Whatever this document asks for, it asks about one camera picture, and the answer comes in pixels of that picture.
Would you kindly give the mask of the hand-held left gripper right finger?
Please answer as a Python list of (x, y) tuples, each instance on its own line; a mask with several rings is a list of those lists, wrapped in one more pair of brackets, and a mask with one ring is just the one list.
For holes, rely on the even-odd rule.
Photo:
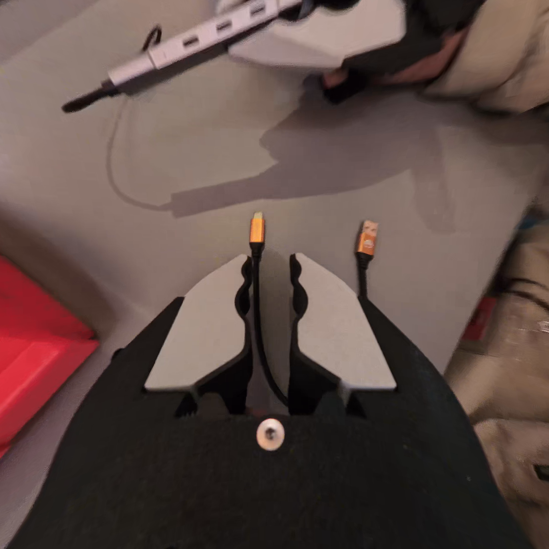
[(397, 383), (355, 292), (305, 254), (291, 259), (297, 350), (344, 392), (394, 391)]

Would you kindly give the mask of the red plastic bin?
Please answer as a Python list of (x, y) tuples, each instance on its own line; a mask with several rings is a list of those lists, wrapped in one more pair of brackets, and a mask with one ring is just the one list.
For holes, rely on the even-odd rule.
[(1, 256), (1, 458), (98, 346), (91, 328)]

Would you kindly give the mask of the person's right hand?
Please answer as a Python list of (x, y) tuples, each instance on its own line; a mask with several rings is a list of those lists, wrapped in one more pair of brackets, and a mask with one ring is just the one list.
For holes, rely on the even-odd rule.
[(414, 65), (392, 75), (371, 77), (370, 82), (374, 86), (400, 86), (422, 84), (437, 79), (457, 54), (469, 28), (467, 26), (460, 31), (446, 33), (443, 37), (441, 50), (437, 53), (429, 55)]

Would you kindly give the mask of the person's beige clothing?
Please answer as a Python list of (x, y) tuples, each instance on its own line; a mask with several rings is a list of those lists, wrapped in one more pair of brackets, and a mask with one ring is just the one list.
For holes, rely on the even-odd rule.
[(445, 379), (492, 476), (534, 548), (548, 548), (548, 211), (519, 226), (488, 293), (476, 343), (462, 339)]

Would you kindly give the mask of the silver usb hub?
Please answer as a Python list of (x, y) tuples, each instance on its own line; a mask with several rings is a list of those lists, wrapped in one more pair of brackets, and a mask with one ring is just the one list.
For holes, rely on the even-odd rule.
[(149, 33), (140, 54), (109, 70), (100, 86), (61, 107), (76, 113), (95, 102), (135, 95), (227, 53), (229, 47), (261, 30), (302, 1), (247, 1), (192, 29), (162, 41), (159, 26)]

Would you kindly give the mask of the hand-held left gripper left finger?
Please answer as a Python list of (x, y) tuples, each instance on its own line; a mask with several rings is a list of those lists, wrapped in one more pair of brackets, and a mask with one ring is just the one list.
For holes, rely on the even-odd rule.
[(198, 391), (212, 374), (243, 350), (245, 322), (237, 292), (248, 257), (236, 256), (208, 274), (184, 297), (144, 383), (148, 392)]

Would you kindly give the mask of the person's right forearm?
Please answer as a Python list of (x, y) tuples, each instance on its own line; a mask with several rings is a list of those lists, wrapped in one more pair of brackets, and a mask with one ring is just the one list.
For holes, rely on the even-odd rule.
[(489, 112), (548, 106), (548, 1), (486, 1), (447, 70), (425, 89)]

